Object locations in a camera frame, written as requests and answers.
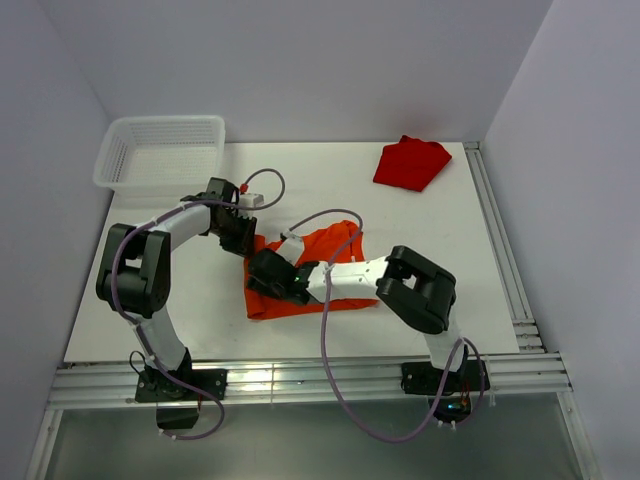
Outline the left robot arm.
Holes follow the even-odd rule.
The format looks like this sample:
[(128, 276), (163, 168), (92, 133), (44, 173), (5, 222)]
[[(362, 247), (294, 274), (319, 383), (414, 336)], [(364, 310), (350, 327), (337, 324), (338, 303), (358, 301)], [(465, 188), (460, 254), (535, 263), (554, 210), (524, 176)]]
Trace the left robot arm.
[(212, 178), (206, 189), (183, 197), (171, 211), (140, 225), (110, 227), (96, 279), (96, 294), (132, 328), (143, 351), (144, 385), (172, 399), (196, 388), (189, 350), (166, 307), (171, 290), (171, 254), (197, 236), (215, 235), (220, 247), (247, 258), (254, 253), (261, 194), (246, 184)]

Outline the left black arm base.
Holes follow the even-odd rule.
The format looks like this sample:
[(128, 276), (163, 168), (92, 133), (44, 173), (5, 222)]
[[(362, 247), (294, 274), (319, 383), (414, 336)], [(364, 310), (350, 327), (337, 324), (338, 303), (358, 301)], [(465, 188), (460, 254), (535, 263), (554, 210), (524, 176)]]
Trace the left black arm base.
[[(223, 400), (227, 371), (193, 370), (186, 382)], [(156, 405), (156, 425), (160, 429), (181, 433), (193, 428), (204, 400), (200, 393), (174, 384), (154, 369), (146, 368), (138, 375), (135, 402)]]

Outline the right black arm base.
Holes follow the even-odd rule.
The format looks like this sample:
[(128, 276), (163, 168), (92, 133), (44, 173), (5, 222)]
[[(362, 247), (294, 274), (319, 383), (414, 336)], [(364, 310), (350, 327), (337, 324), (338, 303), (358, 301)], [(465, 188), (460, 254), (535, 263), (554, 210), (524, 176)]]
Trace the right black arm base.
[[(401, 364), (401, 373), (401, 389), (405, 394), (435, 397), (442, 371), (429, 362), (405, 362)], [(449, 373), (433, 416), (446, 423), (466, 419), (473, 411), (471, 394), (479, 393), (481, 386), (485, 392), (491, 387), (484, 361), (480, 366), (468, 362), (459, 372)]]

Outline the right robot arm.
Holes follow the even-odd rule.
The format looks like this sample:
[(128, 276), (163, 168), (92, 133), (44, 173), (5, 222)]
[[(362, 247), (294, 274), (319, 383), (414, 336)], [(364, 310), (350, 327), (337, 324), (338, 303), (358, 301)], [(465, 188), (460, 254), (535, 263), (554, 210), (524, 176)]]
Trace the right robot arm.
[(452, 390), (467, 377), (468, 348), (452, 317), (456, 279), (406, 246), (395, 246), (389, 255), (374, 260), (299, 266), (264, 249), (248, 263), (247, 287), (297, 307), (318, 306), (323, 314), (338, 301), (380, 301), (424, 336), (438, 386)]

